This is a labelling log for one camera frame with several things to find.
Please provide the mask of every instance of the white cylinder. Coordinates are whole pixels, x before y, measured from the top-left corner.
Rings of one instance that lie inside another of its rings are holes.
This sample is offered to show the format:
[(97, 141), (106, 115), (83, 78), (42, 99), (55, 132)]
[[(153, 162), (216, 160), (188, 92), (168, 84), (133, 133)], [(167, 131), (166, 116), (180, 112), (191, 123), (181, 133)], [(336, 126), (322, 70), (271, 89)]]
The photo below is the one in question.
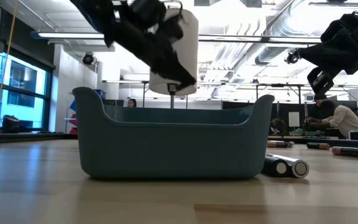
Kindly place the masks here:
[[(179, 13), (179, 9), (168, 9), (167, 16), (171, 17)], [(198, 58), (198, 20), (186, 9), (182, 10), (183, 20), (179, 26), (183, 29), (183, 38), (173, 43), (172, 47), (178, 54), (180, 64), (197, 79), (197, 58)], [(156, 93), (169, 95), (167, 84), (180, 84), (177, 81), (163, 79), (159, 75), (150, 73), (149, 89)], [(189, 95), (197, 90), (196, 84), (188, 86), (178, 92), (176, 95)]]

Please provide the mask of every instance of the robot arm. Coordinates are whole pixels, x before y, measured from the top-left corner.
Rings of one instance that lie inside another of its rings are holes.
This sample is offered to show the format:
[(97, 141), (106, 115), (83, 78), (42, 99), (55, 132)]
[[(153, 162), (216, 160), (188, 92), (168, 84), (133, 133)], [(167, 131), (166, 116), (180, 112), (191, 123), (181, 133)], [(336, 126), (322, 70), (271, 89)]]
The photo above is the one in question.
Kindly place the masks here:
[(321, 35), (321, 44), (291, 52), (287, 63), (303, 58), (317, 65), (308, 75), (316, 94), (326, 93), (342, 70), (348, 75), (358, 71), (358, 15), (345, 14), (333, 21)]
[[(162, 78), (180, 82), (177, 91), (194, 85), (196, 80), (180, 64), (172, 44), (183, 37), (179, 14), (165, 19), (167, 8), (159, 0), (126, 1), (70, 0), (99, 33), (108, 47), (117, 42), (150, 66)], [(158, 25), (155, 33), (149, 29)]]

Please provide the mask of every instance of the table surface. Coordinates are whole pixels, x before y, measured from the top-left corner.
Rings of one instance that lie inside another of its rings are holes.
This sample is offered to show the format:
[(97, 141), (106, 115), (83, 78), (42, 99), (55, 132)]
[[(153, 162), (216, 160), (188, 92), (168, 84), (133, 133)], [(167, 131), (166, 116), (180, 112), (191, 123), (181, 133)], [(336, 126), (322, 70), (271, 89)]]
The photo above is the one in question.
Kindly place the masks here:
[(0, 223), (358, 223), (357, 158), (268, 152), (307, 161), (309, 176), (99, 182), (81, 170), (78, 141), (0, 144)]
[[(277, 138), (277, 139), (301, 139), (304, 138), (305, 136), (268, 136), (269, 138)], [(338, 139), (338, 137), (333, 137), (333, 136), (326, 136), (326, 139)]]

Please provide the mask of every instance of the window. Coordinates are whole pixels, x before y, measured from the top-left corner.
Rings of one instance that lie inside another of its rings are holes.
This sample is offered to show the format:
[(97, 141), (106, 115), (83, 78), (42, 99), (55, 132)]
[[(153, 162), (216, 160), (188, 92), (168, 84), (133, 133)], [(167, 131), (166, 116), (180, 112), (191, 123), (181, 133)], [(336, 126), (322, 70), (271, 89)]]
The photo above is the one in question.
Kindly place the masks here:
[(44, 103), (41, 98), (3, 90), (0, 100), (0, 127), (4, 115), (11, 115), (20, 120), (21, 126), (42, 128)]
[[(2, 78), (4, 85), (41, 95), (46, 94), (47, 72), (13, 56), (7, 58), (5, 53), (0, 54), (0, 83)], [(32, 104), (34, 103), (26, 102), (22, 106)]]

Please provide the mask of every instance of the pole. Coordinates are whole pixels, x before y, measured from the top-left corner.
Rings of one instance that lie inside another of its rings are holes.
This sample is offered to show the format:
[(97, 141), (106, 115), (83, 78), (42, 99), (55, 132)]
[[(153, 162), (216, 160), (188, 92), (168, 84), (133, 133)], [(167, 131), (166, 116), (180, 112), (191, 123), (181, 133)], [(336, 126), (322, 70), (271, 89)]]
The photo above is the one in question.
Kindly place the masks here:
[[(299, 112), (302, 111), (302, 101), (301, 101), (301, 86), (298, 85), (298, 100), (299, 100)], [(302, 117), (299, 116), (299, 125), (302, 127)]]
[[(70, 93), (67, 93), (67, 101), (66, 101), (66, 117), (65, 118), (68, 118), (68, 108), (70, 107), (68, 104), (68, 100), (69, 100), (69, 97), (70, 97)], [(68, 120), (65, 119), (65, 122), (66, 122), (66, 127), (65, 127), (65, 134), (67, 134), (67, 122)]]
[(256, 85), (256, 99), (258, 100), (258, 88), (259, 88), (259, 85)]
[(171, 94), (171, 109), (174, 109), (175, 107), (175, 95)]
[(146, 82), (143, 83), (143, 107), (144, 107), (144, 98), (145, 98), (145, 95), (146, 95)]
[(176, 84), (167, 84), (168, 92), (171, 95), (171, 109), (175, 107), (175, 93), (177, 92), (177, 85)]

